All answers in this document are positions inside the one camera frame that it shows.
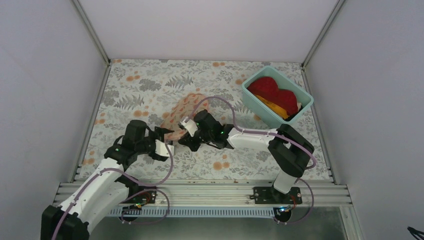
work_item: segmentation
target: ventilation grille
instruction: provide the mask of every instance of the ventilation grille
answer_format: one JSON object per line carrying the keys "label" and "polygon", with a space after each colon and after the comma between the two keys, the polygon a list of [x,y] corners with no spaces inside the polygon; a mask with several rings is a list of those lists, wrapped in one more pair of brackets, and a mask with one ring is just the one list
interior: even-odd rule
{"label": "ventilation grille", "polygon": [[[141,210],[131,210],[125,217],[162,217],[167,211],[166,207],[144,206]],[[122,207],[110,211],[108,217],[120,217]],[[171,207],[169,218],[272,218],[272,207]]]}

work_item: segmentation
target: gray floor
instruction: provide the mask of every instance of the gray floor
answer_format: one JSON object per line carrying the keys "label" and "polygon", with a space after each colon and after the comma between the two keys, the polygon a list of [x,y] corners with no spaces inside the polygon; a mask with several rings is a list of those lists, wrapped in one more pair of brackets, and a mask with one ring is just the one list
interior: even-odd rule
{"label": "gray floor", "polygon": [[[307,208],[293,211],[302,217]],[[153,225],[122,224],[117,218],[103,219],[90,240],[345,240],[338,207],[317,207],[307,220],[295,225],[277,225],[260,218],[167,218]]]}

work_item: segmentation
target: teal container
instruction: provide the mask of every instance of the teal container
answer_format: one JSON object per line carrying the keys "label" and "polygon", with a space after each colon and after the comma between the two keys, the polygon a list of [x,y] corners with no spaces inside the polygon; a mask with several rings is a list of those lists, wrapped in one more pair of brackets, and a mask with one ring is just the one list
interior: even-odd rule
{"label": "teal container", "polygon": [[[285,121],[282,117],[278,116],[247,89],[251,83],[262,77],[273,78],[279,89],[292,91],[294,95],[296,95],[297,101],[302,103],[303,108],[290,121]],[[253,74],[243,82],[241,88],[243,90],[242,100],[244,105],[258,115],[262,121],[271,128],[278,128],[281,124],[294,123],[296,119],[304,114],[304,112],[311,107],[312,103],[314,103],[314,98],[309,93],[272,66],[265,66],[257,73]]]}

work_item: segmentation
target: folded clothing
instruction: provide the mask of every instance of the folded clothing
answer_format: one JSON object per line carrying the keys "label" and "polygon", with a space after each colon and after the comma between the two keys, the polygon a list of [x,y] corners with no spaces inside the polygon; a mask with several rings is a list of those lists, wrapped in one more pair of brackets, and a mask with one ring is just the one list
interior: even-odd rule
{"label": "folded clothing", "polygon": [[279,89],[276,81],[269,76],[252,82],[247,90],[283,119],[297,114],[302,105],[292,91]]}

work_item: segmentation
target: floral tablecloth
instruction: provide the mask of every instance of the floral tablecloth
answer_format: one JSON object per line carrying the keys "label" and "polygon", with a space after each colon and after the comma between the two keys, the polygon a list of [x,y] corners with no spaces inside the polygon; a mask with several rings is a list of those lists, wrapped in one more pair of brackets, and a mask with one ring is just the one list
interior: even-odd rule
{"label": "floral tablecloth", "polygon": [[[249,76],[271,65],[304,87],[299,63],[115,59],[103,93],[79,178],[95,170],[106,149],[123,135],[132,119],[159,126],[172,107],[189,93],[220,96],[236,109],[242,127],[268,129],[242,102],[241,84]],[[211,114],[222,123],[232,122],[230,108],[223,102],[209,102]],[[311,110],[292,125],[315,147],[315,168],[305,172],[306,180],[329,179],[323,151]],[[253,149],[215,149],[202,145],[197,152],[175,144],[174,169],[169,179],[178,180],[273,180],[279,167],[271,154]],[[141,155],[127,172],[139,179],[161,179],[170,161],[152,160]]]}

